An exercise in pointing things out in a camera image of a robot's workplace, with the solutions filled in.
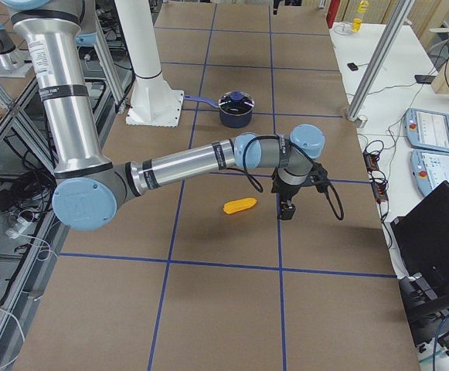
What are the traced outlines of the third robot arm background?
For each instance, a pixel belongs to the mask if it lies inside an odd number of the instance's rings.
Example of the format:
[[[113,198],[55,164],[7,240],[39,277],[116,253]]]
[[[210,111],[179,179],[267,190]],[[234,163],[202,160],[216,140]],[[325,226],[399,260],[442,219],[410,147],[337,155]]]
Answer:
[[[25,78],[31,69],[29,53],[17,47],[0,23],[0,77]]]

